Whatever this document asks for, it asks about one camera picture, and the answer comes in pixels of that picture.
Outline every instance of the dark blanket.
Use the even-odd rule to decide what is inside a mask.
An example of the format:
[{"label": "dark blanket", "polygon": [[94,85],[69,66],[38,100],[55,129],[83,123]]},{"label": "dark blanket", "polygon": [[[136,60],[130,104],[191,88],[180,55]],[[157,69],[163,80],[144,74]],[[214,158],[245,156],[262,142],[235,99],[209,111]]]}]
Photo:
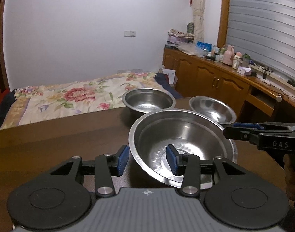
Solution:
[{"label": "dark blanket", "polygon": [[0,103],[0,127],[3,124],[10,107],[15,102],[14,93],[14,90],[8,93]]},{"label": "dark blanket", "polygon": [[156,76],[154,78],[155,78],[156,82],[159,83],[165,90],[170,92],[175,99],[183,98],[181,94],[179,94],[176,90],[174,90],[169,85],[169,82],[167,81],[165,74],[156,73]]}]

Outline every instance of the floral bedspread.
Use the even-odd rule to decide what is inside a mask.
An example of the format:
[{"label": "floral bedspread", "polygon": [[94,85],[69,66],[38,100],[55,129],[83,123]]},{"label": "floral bedspread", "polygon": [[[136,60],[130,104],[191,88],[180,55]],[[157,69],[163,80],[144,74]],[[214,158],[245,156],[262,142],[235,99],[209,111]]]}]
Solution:
[{"label": "floral bedspread", "polygon": [[164,90],[153,72],[121,73],[86,82],[17,89],[0,129],[125,106],[122,95],[133,88]]}]

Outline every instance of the cabinet handle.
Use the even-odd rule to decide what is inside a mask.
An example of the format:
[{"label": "cabinet handle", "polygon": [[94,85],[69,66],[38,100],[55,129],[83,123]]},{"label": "cabinet handle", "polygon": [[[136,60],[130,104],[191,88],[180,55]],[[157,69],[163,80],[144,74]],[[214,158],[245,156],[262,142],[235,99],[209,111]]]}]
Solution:
[{"label": "cabinet handle", "polygon": [[216,79],[216,77],[213,78],[212,87],[214,87],[215,79]]},{"label": "cabinet handle", "polygon": [[220,81],[220,79],[217,79],[217,82],[216,82],[216,89],[218,88],[218,82]]}]

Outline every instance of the wooden door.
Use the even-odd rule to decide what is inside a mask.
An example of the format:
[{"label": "wooden door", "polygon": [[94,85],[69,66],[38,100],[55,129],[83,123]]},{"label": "wooden door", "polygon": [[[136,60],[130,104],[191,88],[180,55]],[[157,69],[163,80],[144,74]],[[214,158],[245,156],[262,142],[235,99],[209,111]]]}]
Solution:
[{"label": "wooden door", "polygon": [[179,59],[176,67],[177,83],[175,90],[183,97],[196,96],[194,82],[196,81],[197,67],[191,57]]},{"label": "wooden door", "polygon": [[163,66],[166,69],[174,70],[175,58],[170,52],[164,51]]},{"label": "wooden door", "polygon": [[248,89],[249,84],[228,75],[227,73],[223,73],[216,84],[216,98],[229,105],[238,117]]},{"label": "wooden door", "polygon": [[204,63],[197,64],[195,94],[196,96],[215,97],[216,83],[221,75],[218,69],[215,69]]}]

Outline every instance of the metal bowl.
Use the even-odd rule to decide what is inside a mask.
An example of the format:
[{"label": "metal bowl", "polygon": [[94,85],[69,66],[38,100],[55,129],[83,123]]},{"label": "metal bowl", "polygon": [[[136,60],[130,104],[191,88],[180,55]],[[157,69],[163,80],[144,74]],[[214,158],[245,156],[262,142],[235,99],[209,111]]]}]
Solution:
[{"label": "metal bowl", "polygon": [[176,103],[170,93],[152,88],[136,88],[127,91],[122,101],[136,117],[160,109],[171,109]]},{"label": "metal bowl", "polygon": [[221,124],[228,126],[237,120],[237,115],[228,105],[214,98],[198,96],[189,100],[190,108],[201,115],[208,117]]},{"label": "metal bowl", "polygon": [[[202,160],[215,156],[237,162],[235,143],[223,135],[223,127],[198,113],[164,109],[140,117],[128,137],[136,162],[153,178],[181,187],[183,176],[174,176],[166,159],[166,146],[173,144],[179,153],[191,153]],[[211,176],[201,176],[201,189],[212,186]]]}]

